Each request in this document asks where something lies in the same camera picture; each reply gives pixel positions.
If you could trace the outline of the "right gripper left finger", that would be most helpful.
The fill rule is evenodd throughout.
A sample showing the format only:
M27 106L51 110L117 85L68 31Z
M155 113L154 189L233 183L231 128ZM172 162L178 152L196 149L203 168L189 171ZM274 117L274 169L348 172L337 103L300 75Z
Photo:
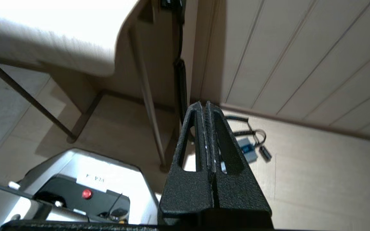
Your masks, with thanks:
M183 169L189 131L194 128L196 170ZM213 207L212 156L207 143L205 112L201 102L188 107L159 203L162 215L187 215Z

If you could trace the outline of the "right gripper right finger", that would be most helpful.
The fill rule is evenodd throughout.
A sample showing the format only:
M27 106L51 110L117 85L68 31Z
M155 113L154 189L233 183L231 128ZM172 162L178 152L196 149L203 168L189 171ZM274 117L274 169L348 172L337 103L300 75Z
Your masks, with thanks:
M220 209L264 212L266 200L222 110L206 103L207 150L213 179L214 205Z

